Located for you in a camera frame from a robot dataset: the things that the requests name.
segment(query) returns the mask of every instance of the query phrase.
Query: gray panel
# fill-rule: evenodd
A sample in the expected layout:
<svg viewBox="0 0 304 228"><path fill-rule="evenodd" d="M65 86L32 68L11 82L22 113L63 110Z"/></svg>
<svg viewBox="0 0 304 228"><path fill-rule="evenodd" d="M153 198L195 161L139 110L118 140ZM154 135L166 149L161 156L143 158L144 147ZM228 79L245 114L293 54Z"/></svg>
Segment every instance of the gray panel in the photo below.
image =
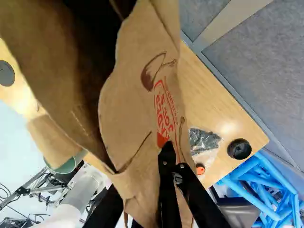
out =
<svg viewBox="0 0 304 228"><path fill-rule="evenodd" d="M180 0L181 30L194 41L230 0Z"/></svg>
<svg viewBox="0 0 304 228"><path fill-rule="evenodd" d="M304 1L275 0L203 54L304 171L303 38Z"/></svg>

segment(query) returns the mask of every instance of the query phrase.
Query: wooden tabletop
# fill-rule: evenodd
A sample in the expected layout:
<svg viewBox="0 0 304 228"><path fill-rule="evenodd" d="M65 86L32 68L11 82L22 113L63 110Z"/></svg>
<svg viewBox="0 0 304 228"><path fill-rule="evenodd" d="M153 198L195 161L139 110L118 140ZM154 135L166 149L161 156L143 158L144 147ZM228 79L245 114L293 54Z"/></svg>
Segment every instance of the wooden tabletop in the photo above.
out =
<svg viewBox="0 0 304 228"><path fill-rule="evenodd" d="M180 48L178 78L188 127L212 131L222 137L218 149L193 157L195 162L206 166L205 174L200 175L199 179L208 188L244 162L228 156L227 146L231 141L246 139L253 154L268 143L268 138L184 42L181 42ZM16 75L12 86L0 86L0 99L28 120L45 114L42 107L37 109L34 96L2 39L0 60L10 63ZM101 163L94 155L89 153L85 160L102 170Z"/></svg>
<svg viewBox="0 0 304 228"><path fill-rule="evenodd" d="M228 156L227 147L233 140L246 139L252 155L269 139L184 42L180 48L178 78L188 127L212 131L222 138L218 150L193 157L195 162L206 166L205 174L199 179L208 188L245 161Z"/></svg>
<svg viewBox="0 0 304 228"><path fill-rule="evenodd" d="M45 114L45 110L37 104L34 95L26 83L19 66L0 38L0 60L8 62L15 72L15 82L9 87L0 85L0 99L27 120L34 119Z"/></svg>

